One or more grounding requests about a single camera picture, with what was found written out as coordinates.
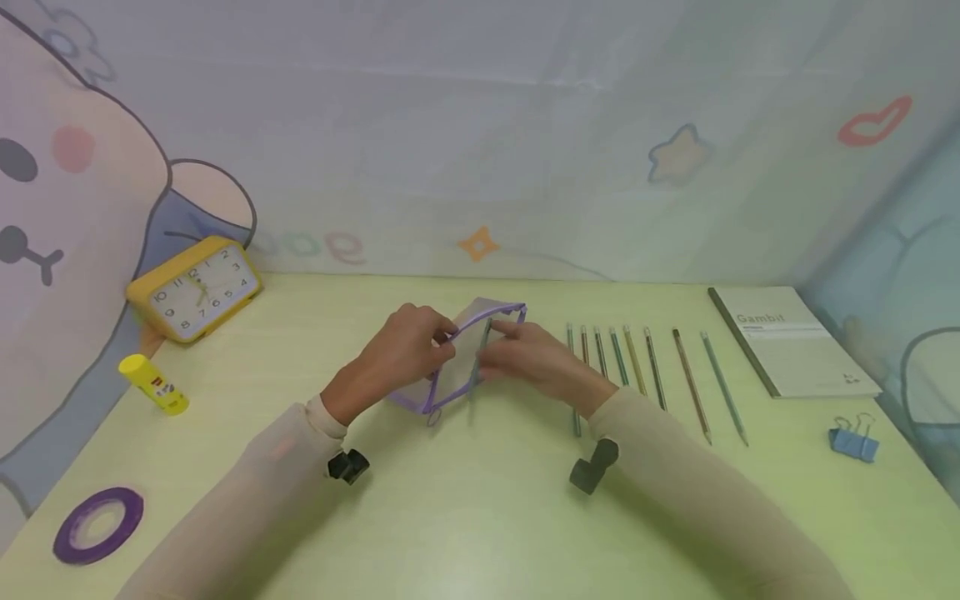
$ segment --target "yellow alarm clock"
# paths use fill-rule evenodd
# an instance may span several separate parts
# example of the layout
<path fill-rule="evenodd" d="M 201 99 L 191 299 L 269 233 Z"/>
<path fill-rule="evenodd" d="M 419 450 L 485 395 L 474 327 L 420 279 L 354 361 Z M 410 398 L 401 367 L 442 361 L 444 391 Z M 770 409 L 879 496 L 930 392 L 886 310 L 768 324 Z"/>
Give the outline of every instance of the yellow alarm clock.
<path fill-rule="evenodd" d="M 129 300 L 168 338 L 193 342 L 263 289 L 243 247 L 211 235 L 127 286 Z"/>

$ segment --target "pink cheek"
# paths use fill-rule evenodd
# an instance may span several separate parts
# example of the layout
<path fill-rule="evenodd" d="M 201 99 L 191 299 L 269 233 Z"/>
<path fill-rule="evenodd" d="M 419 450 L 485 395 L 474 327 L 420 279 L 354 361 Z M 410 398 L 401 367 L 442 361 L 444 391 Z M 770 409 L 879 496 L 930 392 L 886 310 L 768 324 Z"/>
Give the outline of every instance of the pink cheek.
<path fill-rule="evenodd" d="M 82 173 L 93 162 L 96 141 L 82 127 L 64 125 L 54 132 L 53 155 L 67 173 Z"/>

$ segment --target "orange star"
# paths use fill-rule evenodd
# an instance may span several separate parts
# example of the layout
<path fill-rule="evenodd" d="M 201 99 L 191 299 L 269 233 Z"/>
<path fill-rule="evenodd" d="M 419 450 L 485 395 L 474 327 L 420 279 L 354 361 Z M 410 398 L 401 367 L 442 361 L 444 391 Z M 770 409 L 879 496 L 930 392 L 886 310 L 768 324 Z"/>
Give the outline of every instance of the orange star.
<path fill-rule="evenodd" d="M 696 126 L 687 123 L 669 140 L 650 150 L 648 157 L 653 166 L 650 167 L 647 180 L 651 183 L 683 185 L 704 166 L 712 153 L 710 145 L 697 134 Z"/>
<path fill-rule="evenodd" d="M 467 251 L 473 262 L 480 262 L 487 254 L 500 250 L 499 244 L 490 239 L 490 230 L 486 225 L 476 230 L 466 240 L 457 242 L 457 246 Z"/>

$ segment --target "clock face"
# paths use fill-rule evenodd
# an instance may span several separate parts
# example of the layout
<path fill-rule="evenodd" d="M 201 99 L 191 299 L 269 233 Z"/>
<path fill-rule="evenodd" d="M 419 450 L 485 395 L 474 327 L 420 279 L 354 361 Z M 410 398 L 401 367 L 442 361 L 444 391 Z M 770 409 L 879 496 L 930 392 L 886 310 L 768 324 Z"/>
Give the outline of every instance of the clock face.
<path fill-rule="evenodd" d="M 190 339 L 257 285 L 243 254 L 230 245 L 155 290 L 150 304 L 182 339 Z"/>

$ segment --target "yellow-green table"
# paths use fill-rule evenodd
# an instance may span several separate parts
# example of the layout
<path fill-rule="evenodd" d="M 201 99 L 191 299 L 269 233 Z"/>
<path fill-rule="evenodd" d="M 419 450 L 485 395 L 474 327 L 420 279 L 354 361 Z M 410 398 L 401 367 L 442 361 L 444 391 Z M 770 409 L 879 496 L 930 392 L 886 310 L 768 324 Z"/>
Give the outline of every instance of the yellow-green table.
<path fill-rule="evenodd" d="M 641 333 L 650 326 L 670 411 L 706 447 L 670 336 L 678 326 L 713 430 L 711 451 L 818 541 L 858 597 L 960 597 L 960 511 L 895 428 L 868 398 L 771 399 L 705 287 L 360 276 L 266 283 L 210 338 L 161 348 L 156 362 L 190 409 L 166 417 L 128 392 L 0 559 L 0 597 L 112 597 L 246 442 L 291 402 L 316 394 L 390 311 L 411 301 L 452 316 L 476 296 L 526 301 L 528 318 L 561 340 L 568 321 L 604 326 L 614 380 L 606 326 L 629 324 L 652 389 Z M 733 428 L 701 329 L 750 448 Z M 634 383 L 629 363 L 628 374 Z M 876 416 L 873 465 L 828 448 L 833 418 L 862 411 Z M 276 528 L 245 569 L 251 597 L 317 598 L 323 588 L 329 598 L 417 600 L 735 597 L 724 596 L 726 574 L 695 537 L 616 474 L 593 496 L 572 489 L 570 468 L 592 444 L 572 436 L 568 409 L 522 385 L 483 386 L 473 407 L 458 401 L 432 429 L 382 402 L 350 428 L 347 445 L 372 468 L 353 487 L 335 482 L 331 501 L 300 507 Z M 146 498 L 132 538 L 99 563 L 59 563 L 51 544 L 66 515 L 118 485 Z"/>

